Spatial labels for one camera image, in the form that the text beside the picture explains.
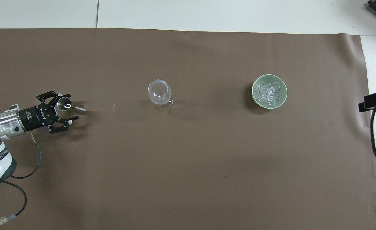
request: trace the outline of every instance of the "brown leather mat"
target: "brown leather mat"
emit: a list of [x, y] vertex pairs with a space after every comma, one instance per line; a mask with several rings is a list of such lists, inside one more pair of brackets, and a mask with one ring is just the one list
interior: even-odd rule
[[[263, 74], [287, 85], [278, 109], [252, 100]], [[155, 79], [168, 111], [148, 98]], [[50, 90], [89, 114], [34, 131], [42, 166], [9, 179], [28, 205], [2, 229], [376, 229], [359, 36], [0, 29], [0, 113]], [[30, 143], [6, 143], [16, 176], [36, 166]], [[0, 185], [0, 216], [22, 202]]]

